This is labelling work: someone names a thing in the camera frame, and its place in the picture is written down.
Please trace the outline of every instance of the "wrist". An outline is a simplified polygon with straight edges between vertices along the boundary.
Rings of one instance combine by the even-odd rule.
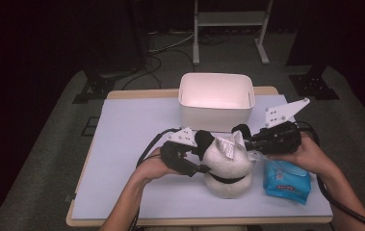
[[[346,182],[344,173],[339,167],[333,167],[323,174],[318,174],[323,180],[324,185],[330,192],[331,189],[342,186]]]
[[[151,179],[147,178],[142,174],[139,174],[137,171],[134,171],[129,181],[132,182],[133,184],[141,185],[142,187],[144,187],[146,184],[151,182]]]
[[[341,169],[327,156],[320,159],[320,164],[316,173],[321,177],[323,182],[336,181],[343,175]]]

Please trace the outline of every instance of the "dark background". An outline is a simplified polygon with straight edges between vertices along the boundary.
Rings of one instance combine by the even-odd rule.
[[[194,1],[153,2],[145,1],[140,15],[149,31],[193,29]],[[298,29],[287,65],[324,60],[348,79],[365,106],[365,1],[335,2],[275,0],[268,30]],[[265,4],[201,0],[199,7],[262,10]],[[125,1],[0,1],[0,206],[75,73],[101,64],[120,70],[143,64],[139,41],[127,39],[136,35],[129,10]],[[128,30],[129,37],[108,32],[107,23]],[[134,66],[110,58],[109,51],[119,46],[129,52],[119,49],[117,57],[135,61]]]

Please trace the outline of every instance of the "white table surface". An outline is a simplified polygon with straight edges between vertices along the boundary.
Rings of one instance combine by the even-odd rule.
[[[248,122],[251,133],[264,126],[267,107],[286,103],[283,95],[256,95]],[[112,211],[122,188],[146,146],[158,134],[180,127],[177,98],[108,99],[105,101],[79,184],[72,219],[104,219]],[[160,146],[165,136],[154,146]],[[192,154],[188,159],[199,163]],[[329,203],[320,193],[314,175],[306,205],[265,195],[263,162],[253,172],[248,192],[237,199],[212,194],[203,175],[167,175],[149,183],[143,193],[144,218],[302,218],[331,217]]]

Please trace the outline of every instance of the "table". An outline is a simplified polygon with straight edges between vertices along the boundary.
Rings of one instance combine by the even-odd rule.
[[[261,26],[259,38],[254,40],[257,51],[263,64],[269,64],[269,58],[263,47],[263,40],[266,34],[272,11],[273,0],[269,0],[265,11],[260,12],[222,12],[222,13],[200,13],[198,10],[198,0],[195,0],[195,24],[194,24],[194,44],[193,61],[199,64],[198,28],[201,26]]]
[[[255,87],[255,95],[278,95],[278,91],[273,87]],[[136,98],[173,98],[177,97],[178,90],[124,90],[112,91],[108,94],[108,99],[136,99]],[[85,169],[89,164],[91,149],[85,162],[76,193],[79,191],[80,183],[85,176]],[[73,218],[75,199],[72,200],[67,213],[66,222],[70,226],[100,226],[103,218]],[[217,225],[217,224],[251,224],[251,223],[297,223],[297,222],[329,222],[332,219],[329,205],[325,205],[325,212],[319,216],[263,216],[257,218],[140,218],[138,225]]]

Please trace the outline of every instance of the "blue plastic bag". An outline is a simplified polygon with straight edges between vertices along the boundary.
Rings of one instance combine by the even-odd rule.
[[[284,197],[305,205],[311,192],[311,181],[306,170],[288,162],[267,160],[263,188],[267,195]]]

